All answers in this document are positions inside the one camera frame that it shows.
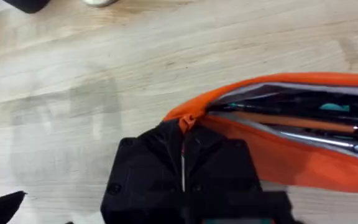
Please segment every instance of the silver pen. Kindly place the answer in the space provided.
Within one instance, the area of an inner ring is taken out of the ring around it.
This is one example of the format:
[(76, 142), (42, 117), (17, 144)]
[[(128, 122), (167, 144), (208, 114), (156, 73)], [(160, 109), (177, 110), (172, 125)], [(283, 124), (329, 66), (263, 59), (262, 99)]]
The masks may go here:
[(286, 131), (280, 131), (280, 133), (284, 134), (286, 136), (291, 136), (293, 138), (330, 144), (333, 146), (339, 146), (339, 147), (343, 147), (343, 148), (358, 152), (358, 142), (355, 142), (355, 141), (345, 141), (345, 140), (334, 139), (334, 138), (321, 138), (321, 137), (309, 136), (309, 135), (305, 135), (305, 134), (289, 133)]

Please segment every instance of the white object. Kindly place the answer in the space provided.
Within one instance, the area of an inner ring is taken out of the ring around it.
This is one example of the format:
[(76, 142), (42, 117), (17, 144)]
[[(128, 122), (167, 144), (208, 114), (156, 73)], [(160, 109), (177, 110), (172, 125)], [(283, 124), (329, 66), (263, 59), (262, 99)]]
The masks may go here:
[(104, 7), (104, 6), (110, 5), (111, 3), (113, 3), (117, 0), (83, 0), (83, 1), (90, 6)]

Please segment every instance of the wood grain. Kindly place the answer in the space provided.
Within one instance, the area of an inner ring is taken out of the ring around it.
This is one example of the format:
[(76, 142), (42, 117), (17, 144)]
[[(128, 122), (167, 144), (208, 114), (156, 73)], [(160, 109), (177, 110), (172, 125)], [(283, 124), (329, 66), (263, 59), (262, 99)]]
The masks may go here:
[[(0, 195), (12, 223), (101, 223), (118, 141), (219, 86), (277, 72), (358, 72), (358, 1), (0, 1)], [(306, 223), (358, 223), (358, 194), (286, 188)]]

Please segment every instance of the black fabric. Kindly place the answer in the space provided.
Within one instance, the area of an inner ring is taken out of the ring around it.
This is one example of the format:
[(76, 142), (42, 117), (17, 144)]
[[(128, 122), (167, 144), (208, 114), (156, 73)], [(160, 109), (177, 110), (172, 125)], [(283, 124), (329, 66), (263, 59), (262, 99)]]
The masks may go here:
[(23, 202), (23, 191), (0, 197), (0, 224), (7, 224)]
[(36, 13), (43, 9), (49, 0), (4, 0), (12, 6), (26, 13)]
[(297, 223), (285, 192), (262, 191), (243, 140), (197, 125), (183, 136), (177, 121), (120, 142), (101, 213), (107, 224), (200, 224), (221, 218)]

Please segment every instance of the gray lining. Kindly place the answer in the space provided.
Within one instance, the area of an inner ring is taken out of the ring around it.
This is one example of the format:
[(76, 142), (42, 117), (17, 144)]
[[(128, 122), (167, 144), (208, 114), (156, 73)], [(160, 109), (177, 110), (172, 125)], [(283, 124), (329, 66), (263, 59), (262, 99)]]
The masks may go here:
[(250, 126), (252, 128), (256, 128), (258, 130), (264, 131), (266, 133), (273, 134), (273, 135), (281, 137), (281, 138), (290, 139), (292, 141), (307, 144), (307, 145), (310, 145), (310, 146), (322, 147), (324, 149), (340, 152), (340, 153), (343, 153), (343, 154), (358, 158), (358, 153), (354, 153), (354, 152), (352, 152), (350, 150), (343, 149), (341, 147), (332, 146), (332, 145), (329, 145), (329, 144), (320, 143), (320, 142), (314, 142), (314, 141), (307, 141), (307, 140), (302, 140), (302, 139), (298, 139), (298, 138), (292, 138), (292, 137), (286, 136), (286, 135), (280, 133), (279, 131), (276, 131), (276, 130), (274, 130), (274, 129), (266, 126), (266, 125), (257, 123), (255, 121), (238, 118), (236, 115), (234, 115), (234, 114), (232, 114), (230, 112), (211, 111), (208, 114), (213, 115), (213, 116), (219, 116), (221, 118), (225, 118), (225, 119), (228, 119), (228, 120), (231, 120), (231, 121), (235, 121), (235, 122), (241, 123), (243, 125)]
[(345, 93), (358, 96), (358, 87), (356, 86), (329, 86), (329, 85), (310, 85), (297, 83), (257, 83), (253, 85), (237, 88), (229, 93), (220, 96), (212, 101), (210, 105), (221, 105), (233, 103), (241, 100), (250, 100), (254, 98), (263, 98), (279, 93), (296, 93), (301, 91), (325, 91), (328, 93)]

